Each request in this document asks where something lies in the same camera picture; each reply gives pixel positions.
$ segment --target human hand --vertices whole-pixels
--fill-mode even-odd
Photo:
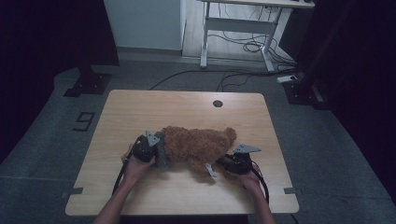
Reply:
[[[259,171],[259,168],[256,165],[253,165],[253,169],[255,169],[257,172]],[[253,172],[249,171],[245,175],[238,175],[231,172],[228,173],[230,175],[236,176],[249,192],[253,192],[257,189],[262,190],[260,187],[260,179]]]
[[[125,158],[128,156],[133,146],[134,144],[129,145],[128,151],[121,156],[122,162],[125,162]],[[143,162],[138,160],[135,156],[132,156],[125,167],[123,181],[131,186],[134,186],[154,162],[155,158],[152,158],[150,162]]]

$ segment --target metal stand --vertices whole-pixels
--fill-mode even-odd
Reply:
[[[91,66],[83,64],[78,67],[79,78],[73,89],[68,89],[64,97],[79,97],[81,94],[102,95],[111,79],[110,74],[94,73]]]
[[[262,48],[262,57],[264,58],[265,65],[269,72],[275,72],[272,64],[272,57],[269,53],[271,42],[274,38],[276,27],[279,22],[280,14],[282,13],[282,7],[276,13],[276,18],[273,21],[246,21],[246,20],[235,20],[235,19],[223,19],[223,18],[210,18],[209,9],[210,3],[206,3],[206,14],[205,14],[205,26],[204,26],[204,42],[201,49],[201,67],[206,68],[207,61],[207,32],[213,31],[230,31],[238,33],[251,33],[268,35],[265,42],[264,48]]]

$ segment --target plush toy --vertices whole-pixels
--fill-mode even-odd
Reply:
[[[166,127],[162,130],[164,156],[169,162],[186,161],[200,175],[209,175],[207,164],[214,164],[224,157],[236,139],[232,128],[224,131],[187,130],[182,127]]]

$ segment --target white desk frame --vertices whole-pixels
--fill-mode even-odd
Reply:
[[[300,2],[294,2],[291,0],[201,0],[207,3],[206,14],[205,14],[205,26],[204,26],[204,42],[201,49],[201,67],[206,68],[207,61],[207,32],[209,30],[213,31],[230,31],[238,33],[252,33],[260,35],[268,35],[264,48],[262,48],[261,53],[264,58],[265,65],[269,72],[275,72],[274,66],[272,64],[272,57],[269,54],[269,48],[271,42],[274,38],[276,27],[279,22],[282,9],[284,7],[299,7],[299,8],[313,8],[314,3],[305,3],[303,0]],[[223,19],[223,18],[210,18],[209,10],[210,3],[230,3],[230,4],[240,4],[240,5],[259,5],[268,7],[279,7],[276,13],[276,17],[273,21],[247,21],[247,20],[236,20],[236,19]]]

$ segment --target white wall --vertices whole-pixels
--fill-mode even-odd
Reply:
[[[105,0],[117,47],[181,50],[186,0]]]

